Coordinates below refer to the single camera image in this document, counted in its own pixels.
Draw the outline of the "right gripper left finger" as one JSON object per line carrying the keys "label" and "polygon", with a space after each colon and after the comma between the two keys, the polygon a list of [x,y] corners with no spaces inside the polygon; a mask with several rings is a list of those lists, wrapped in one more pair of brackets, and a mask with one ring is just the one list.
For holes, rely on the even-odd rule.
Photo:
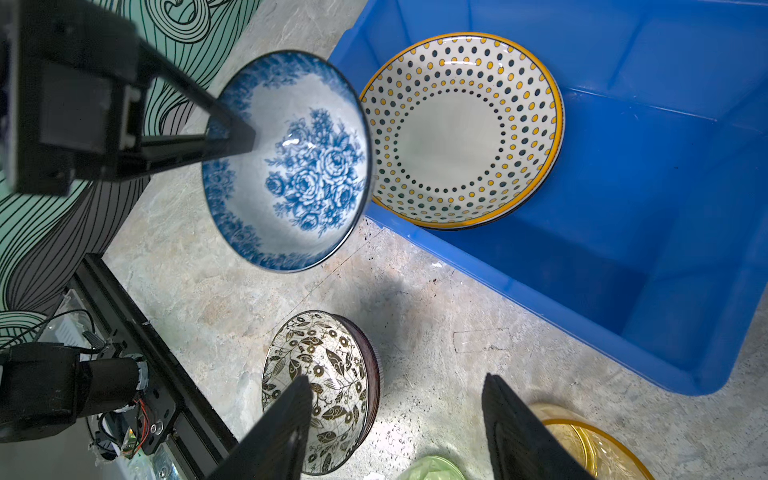
{"label": "right gripper left finger", "polygon": [[311,410],[309,380],[299,375],[209,477],[221,480],[300,478]]}

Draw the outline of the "yellow rim dotted plate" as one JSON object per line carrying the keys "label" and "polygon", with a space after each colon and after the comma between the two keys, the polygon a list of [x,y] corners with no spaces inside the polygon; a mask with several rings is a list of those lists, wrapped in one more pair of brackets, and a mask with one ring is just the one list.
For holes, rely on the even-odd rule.
{"label": "yellow rim dotted plate", "polygon": [[564,138],[553,75],[529,50],[490,34],[408,47],[360,100],[374,202],[424,228],[477,227],[519,208],[551,173]]}

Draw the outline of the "brown leaf pattern bowl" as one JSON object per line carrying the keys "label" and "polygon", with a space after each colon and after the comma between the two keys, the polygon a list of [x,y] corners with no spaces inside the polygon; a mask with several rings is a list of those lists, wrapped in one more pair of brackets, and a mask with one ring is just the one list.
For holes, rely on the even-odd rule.
{"label": "brown leaf pattern bowl", "polygon": [[362,330],[338,314],[308,310],[277,331],[262,377],[267,411],[299,375],[309,380],[312,416],[303,473],[339,469],[368,436],[378,412],[380,369]]}

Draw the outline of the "blue white floral bowl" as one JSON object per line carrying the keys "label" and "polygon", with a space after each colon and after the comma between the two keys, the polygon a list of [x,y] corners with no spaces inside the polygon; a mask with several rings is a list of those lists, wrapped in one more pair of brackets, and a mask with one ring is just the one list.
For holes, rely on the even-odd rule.
{"label": "blue white floral bowl", "polygon": [[372,195],[372,142],[354,88],[326,60],[282,50],[241,68],[218,99],[256,133],[252,151],[201,166],[219,233],[264,270],[321,264]]}

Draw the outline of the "blue plastic bin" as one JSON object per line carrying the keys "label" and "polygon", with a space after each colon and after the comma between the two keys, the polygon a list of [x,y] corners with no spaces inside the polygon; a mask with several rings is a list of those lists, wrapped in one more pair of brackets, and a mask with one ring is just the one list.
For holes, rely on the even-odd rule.
{"label": "blue plastic bin", "polygon": [[370,1],[330,59],[362,89],[454,32],[552,72],[553,172],[478,228],[370,218],[666,390],[718,391],[767,284],[766,3]]}

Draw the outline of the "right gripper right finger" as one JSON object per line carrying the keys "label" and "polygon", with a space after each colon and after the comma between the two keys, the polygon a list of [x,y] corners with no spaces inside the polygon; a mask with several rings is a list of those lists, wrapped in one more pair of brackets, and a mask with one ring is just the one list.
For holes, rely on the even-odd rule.
{"label": "right gripper right finger", "polygon": [[509,385],[485,376],[482,411],[496,479],[589,479]]}

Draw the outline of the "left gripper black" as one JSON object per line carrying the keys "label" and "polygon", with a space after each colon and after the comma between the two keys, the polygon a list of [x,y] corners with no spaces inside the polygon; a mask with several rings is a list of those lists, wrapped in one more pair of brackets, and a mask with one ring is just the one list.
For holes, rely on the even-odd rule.
{"label": "left gripper black", "polygon": [[[230,134],[142,138],[162,78]],[[11,191],[65,196],[75,180],[122,182],[250,152],[255,131],[150,44],[90,1],[1,4],[1,171]]]}

